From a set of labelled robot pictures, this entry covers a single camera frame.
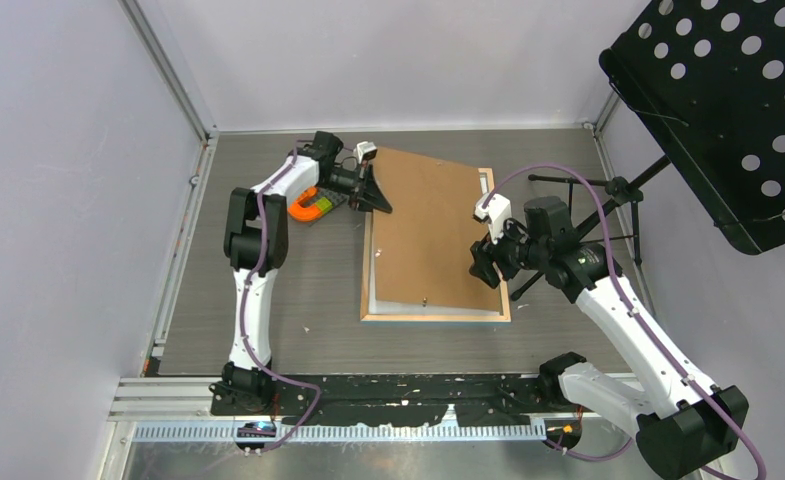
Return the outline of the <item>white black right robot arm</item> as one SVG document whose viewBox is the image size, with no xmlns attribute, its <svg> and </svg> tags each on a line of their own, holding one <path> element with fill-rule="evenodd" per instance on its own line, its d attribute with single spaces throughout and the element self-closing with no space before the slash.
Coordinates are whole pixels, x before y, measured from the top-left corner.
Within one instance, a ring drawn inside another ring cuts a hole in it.
<svg viewBox="0 0 785 480">
<path fill-rule="evenodd" d="M 556 196 L 528 201 L 524 214 L 524 222 L 514 219 L 500 194 L 476 202 L 473 217 L 488 232 L 471 247 L 471 275 L 495 288 L 521 270 L 536 271 L 598 326 L 639 384 L 615 380 L 568 352 L 540 365 L 534 390 L 542 403 L 598 413 L 628 434 L 664 479 L 680 479 L 735 450 L 746 397 L 735 386 L 720 388 L 672 342 L 638 300 L 609 243 L 581 241 Z"/>
</svg>

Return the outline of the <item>orange flower photo print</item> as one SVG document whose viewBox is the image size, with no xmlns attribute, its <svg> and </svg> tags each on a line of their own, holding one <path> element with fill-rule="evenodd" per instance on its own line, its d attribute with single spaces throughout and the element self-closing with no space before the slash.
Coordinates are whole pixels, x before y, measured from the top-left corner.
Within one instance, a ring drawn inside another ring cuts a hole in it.
<svg viewBox="0 0 785 480">
<path fill-rule="evenodd" d="M 486 233 L 474 203 L 494 184 L 489 168 L 442 174 L 432 191 L 393 198 L 366 219 L 360 318 L 364 322 L 508 323 L 508 287 L 468 272 Z"/>
</svg>

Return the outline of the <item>brown backing board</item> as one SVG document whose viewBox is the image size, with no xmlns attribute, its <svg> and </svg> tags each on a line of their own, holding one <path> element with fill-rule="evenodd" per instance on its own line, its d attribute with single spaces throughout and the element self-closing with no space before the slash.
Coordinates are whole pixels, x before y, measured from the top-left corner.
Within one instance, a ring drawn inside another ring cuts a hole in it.
<svg viewBox="0 0 785 480">
<path fill-rule="evenodd" d="M 470 247 L 487 228 L 473 219 L 483 195 L 476 167 L 387 147 L 373 173 L 392 211 L 373 214 L 375 288 L 381 301 L 484 311 L 501 293 L 469 273 Z"/>
</svg>

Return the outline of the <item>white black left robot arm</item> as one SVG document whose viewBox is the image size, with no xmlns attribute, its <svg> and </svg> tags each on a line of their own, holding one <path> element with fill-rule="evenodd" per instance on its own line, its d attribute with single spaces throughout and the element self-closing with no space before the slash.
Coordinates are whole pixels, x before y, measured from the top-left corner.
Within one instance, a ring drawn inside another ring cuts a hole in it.
<svg viewBox="0 0 785 480">
<path fill-rule="evenodd" d="M 228 361 L 213 390 L 236 396 L 252 414 L 273 405 L 281 379 L 271 370 L 269 327 L 274 283 L 289 249 L 289 206 L 309 188 L 321 187 L 345 196 L 356 211 L 393 210 L 374 175 L 377 146 L 358 143 L 352 168 L 339 160 L 343 149 L 338 136 L 318 131 L 311 141 L 296 144 L 265 180 L 229 196 L 223 250 L 235 281 L 236 316 Z"/>
</svg>

